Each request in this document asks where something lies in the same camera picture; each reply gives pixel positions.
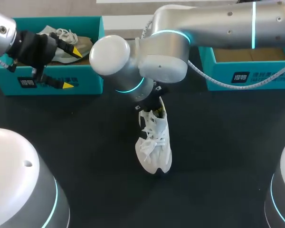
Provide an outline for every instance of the shoebox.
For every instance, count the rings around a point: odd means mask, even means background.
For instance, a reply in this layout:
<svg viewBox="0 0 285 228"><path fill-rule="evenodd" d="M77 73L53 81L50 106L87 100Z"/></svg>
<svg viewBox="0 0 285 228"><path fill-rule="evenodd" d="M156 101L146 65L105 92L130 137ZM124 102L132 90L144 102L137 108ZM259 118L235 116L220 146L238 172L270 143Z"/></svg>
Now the shoebox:
<svg viewBox="0 0 285 228"><path fill-rule="evenodd" d="M285 67L285 48L225 50L199 47L204 73L234 86L247 86L265 80ZM230 90L207 81L210 91ZM255 89L285 89L285 73Z"/></svg>
<svg viewBox="0 0 285 228"><path fill-rule="evenodd" d="M78 36L89 37L95 43L105 35L102 17L49 17L15 18L19 30L39 33L46 25L69 29ZM7 55L1 61L11 64ZM73 88L55 89L36 84L31 77L32 68L19 64L14 73L0 66L0 88L4 95L96 95L103 91L103 80L91 68L87 58L72 65L50 64L44 73L72 84Z"/></svg>

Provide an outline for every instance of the white shoe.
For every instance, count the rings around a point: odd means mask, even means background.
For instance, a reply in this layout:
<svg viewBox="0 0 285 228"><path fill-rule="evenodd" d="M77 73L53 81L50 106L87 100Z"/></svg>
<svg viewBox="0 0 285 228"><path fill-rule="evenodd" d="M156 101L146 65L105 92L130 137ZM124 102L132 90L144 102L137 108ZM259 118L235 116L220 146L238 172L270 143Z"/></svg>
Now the white shoe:
<svg viewBox="0 0 285 228"><path fill-rule="evenodd" d="M139 162L151 174L155 174L158 169L166 173L172 164L167 113L161 98L160 102L162 110L159 117L153 111L139 112L142 131L135 150Z"/></svg>
<svg viewBox="0 0 285 228"><path fill-rule="evenodd" d="M90 51L92 49L93 43L89 37L79 37L75 33L71 32L71 30L67 31L66 29L55 29L47 25L40 33L39 35L49 35L51 32L56 33L56 35L59 36L59 39L62 39L63 41L73 44L77 50L80 52L82 57L90 54ZM71 64L77 61L80 61L81 59L78 59L76 57L73 57L69 55L68 53L65 53L62 49L57 48L55 57L52 61L59 62L63 64Z"/></svg>

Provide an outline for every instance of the teal box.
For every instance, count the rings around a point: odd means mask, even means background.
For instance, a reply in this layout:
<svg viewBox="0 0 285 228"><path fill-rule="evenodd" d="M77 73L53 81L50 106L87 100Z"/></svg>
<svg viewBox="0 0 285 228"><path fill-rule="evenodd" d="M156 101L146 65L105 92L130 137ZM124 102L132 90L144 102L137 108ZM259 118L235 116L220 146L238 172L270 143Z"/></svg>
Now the teal box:
<svg viewBox="0 0 285 228"><path fill-rule="evenodd" d="M285 61L216 62L213 49L199 47L203 71L208 76L234 86L248 86L270 77L285 67ZM210 91L231 90L207 81ZM285 73L255 89L285 89Z"/></svg>
<svg viewBox="0 0 285 228"><path fill-rule="evenodd" d="M45 18L15 18L17 29L38 33L46 25L53 28L67 29L78 36L89 37L95 43L105 36L102 17L45 17ZM0 58L11 64L7 55ZM0 88L4 95L96 95L103 91L103 80L88 65L47 66L46 75L64 80L72 85L69 89L55 89L43 84L37 88L22 88L20 77L31 77L32 68L18 66L14 73L0 66Z"/></svg>

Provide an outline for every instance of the shoe tongue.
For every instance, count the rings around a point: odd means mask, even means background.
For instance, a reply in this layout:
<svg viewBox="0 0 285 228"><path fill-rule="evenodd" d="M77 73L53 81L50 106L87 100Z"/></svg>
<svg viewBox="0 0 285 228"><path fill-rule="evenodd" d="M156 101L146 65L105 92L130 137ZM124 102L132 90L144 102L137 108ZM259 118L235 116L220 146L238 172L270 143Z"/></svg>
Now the shoe tongue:
<svg viewBox="0 0 285 228"><path fill-rule="evenodd" d="M160 134L162 131L164 131L167 127L166 120L163 118L158 118L154 115L153 111L150 112L149 114L149 121L153 126L153 130L157 133Z"/></svg>
<svg viewBox="0 0 285 228"><path fill-rule="evenodd" d="M56 32L56 29L50 27L49 25L47 25L41 32L39 32L39 34L50 34L51 32Z"/></svg>

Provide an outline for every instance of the white shoelace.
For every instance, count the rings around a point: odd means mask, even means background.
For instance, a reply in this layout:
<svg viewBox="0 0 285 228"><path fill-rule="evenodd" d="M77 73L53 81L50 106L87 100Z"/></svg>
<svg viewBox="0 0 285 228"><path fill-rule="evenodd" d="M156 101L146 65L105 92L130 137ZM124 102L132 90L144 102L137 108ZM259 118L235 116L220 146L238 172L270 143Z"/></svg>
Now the white shoelace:
<svg viewBox="0 0 285 228"><path fill-rule="evenodd" d="M71 32L71 30L67 31L66 29L59 28L56 30L56 34L59 36L59 39L65 37L66 39L64 39L64 41L69 44L77 44L78 42L78 36Z"/></svg>
<svg viewBox="0 0 285 228"><path fill-rule="evenodd" d="M148 160L151 162L150 155L154 151L156 146L164 146L166 144L166 129L163 130L160 134L156 134L154 130L148 123L146 123L146 127L144 129L147 132L147 139L141 144L141 152L146 155L144 162Z"/></svg>

